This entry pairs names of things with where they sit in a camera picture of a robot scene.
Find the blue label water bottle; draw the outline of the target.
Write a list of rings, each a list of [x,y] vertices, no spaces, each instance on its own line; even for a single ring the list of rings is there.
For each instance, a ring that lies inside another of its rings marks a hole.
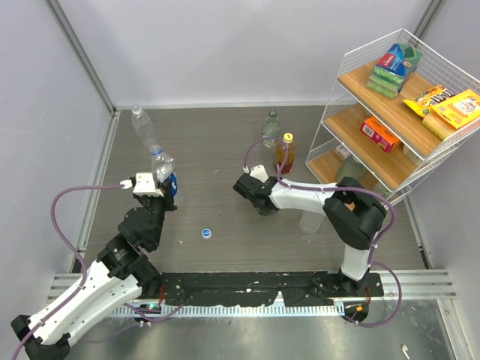
[[[175,197],[178,193],[178,179],[175,171],[175,160],[167,154],[159,145],[150,148],[151,169],[158,182],[163,184],[165,181],[172,182],[172,195]]]

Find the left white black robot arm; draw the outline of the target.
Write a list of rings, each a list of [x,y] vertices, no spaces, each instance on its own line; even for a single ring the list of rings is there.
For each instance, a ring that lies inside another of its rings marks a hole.
[[[149,172],[138,172],[117,187],[130,189],[139,207],[127,212],[118,234],[90,266],[82,267],[79,280],[44,309],[11,322],[19,339],[14,359],[20,351],[30,359],[65,359],[71,347],[116,308],[159,293],[161,273],[147,255],[160,244],[166,212],[176,210],[176,184],[172,178],[159,182]]]

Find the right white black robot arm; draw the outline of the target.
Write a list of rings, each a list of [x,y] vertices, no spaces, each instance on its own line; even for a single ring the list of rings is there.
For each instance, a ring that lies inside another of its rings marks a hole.
[[[374,247],[386,217],[386,209],[376,193],[351,177],[320,185],[274,176],[259,179],[248,173],[242,174],[232,189],[249,200],[260,215],[296,209],[328,218],[344,243],[338,272],[341,292],[356,296],[366,287]]]

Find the yellow bottle cap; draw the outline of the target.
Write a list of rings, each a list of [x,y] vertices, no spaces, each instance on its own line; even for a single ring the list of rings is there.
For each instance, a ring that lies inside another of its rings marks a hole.
[[[283,135],[283,141],[285,143],[292,143],[293,142],[293,135],[291,133],[285,133]]]

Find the amber tea bottle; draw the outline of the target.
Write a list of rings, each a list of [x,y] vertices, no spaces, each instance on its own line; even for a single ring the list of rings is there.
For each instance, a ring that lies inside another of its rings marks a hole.
[[[286,175],[292,172],[293,164],[296,159],[296,141],[293,136],[292,143],[285,143],[283,138],[276,142],[276,152],[274,160],[274,168],[280,170],[281,175]]]

